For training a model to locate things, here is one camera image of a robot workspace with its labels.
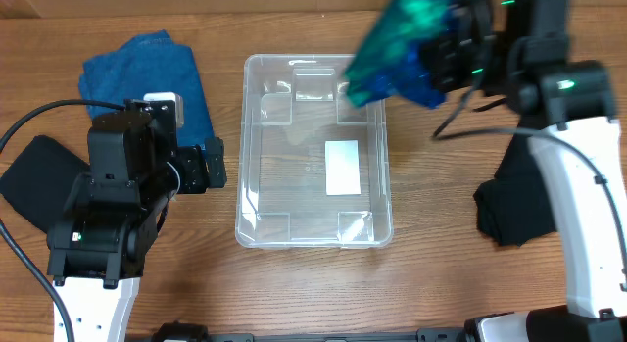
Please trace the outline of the blue glitter fabric garment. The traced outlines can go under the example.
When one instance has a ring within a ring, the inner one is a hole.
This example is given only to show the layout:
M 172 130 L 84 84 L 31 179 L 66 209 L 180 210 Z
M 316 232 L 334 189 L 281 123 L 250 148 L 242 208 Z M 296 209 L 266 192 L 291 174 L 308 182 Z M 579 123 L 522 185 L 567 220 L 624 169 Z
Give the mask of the blue glitter fabric garment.
M 390 0 L 345 69 L 357 107 L 400 96 L 435 109 L 446 101 L 430 81 L 420 49 L 450 28 L 452 0 Z

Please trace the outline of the black cloth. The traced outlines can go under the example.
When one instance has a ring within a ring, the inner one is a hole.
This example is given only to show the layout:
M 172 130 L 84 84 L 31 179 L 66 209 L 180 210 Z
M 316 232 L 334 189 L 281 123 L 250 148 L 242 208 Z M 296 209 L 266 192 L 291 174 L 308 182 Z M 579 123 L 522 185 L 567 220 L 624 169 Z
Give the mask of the black cloth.
M 473 199 L 478 230 L 500 246 L 522 246 L 556 232 L 548 194 L 539 175 L 493 178 L 477 188 Z
M 494 175 L 497 180 L 538 180 L 541 178 L 529 151 L 528 136 L 514 135 Z
M 55 139 L 35 136 L 1 176 L 1 195 L 47 233 L 63 215 L 75 179 L 89 166 Z

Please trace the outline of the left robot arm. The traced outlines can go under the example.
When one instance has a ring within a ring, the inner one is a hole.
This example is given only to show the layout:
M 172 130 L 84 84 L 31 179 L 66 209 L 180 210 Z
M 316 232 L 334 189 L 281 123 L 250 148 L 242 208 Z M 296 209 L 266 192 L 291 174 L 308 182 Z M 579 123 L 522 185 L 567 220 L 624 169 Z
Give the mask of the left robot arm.
M 226 183 L 223 142 L 184 146 L 174 93 L 128 100 L 92 121 L 89 170 L 75 180 L 62 218 L 47 232 L 48 273 L 60 298 L 57 341 L 122 341 L 148 251 L 176 194 Z

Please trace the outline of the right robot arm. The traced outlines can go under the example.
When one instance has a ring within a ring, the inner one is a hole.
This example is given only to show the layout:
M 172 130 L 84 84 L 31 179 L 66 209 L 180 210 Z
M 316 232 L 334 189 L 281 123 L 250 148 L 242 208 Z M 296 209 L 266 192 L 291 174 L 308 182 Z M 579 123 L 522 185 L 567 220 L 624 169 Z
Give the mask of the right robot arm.
M 458 28 L 422 49 L 435 86 L 503 95 L 519 117 L 511 152 L 539 168 L 561 239 L 566 302 L 469 319 L 461 341 L 622 341 L 626 337 L 626 191 L 621 127 L 605 67 L 569 58 L 569 0 L 453 0 Z

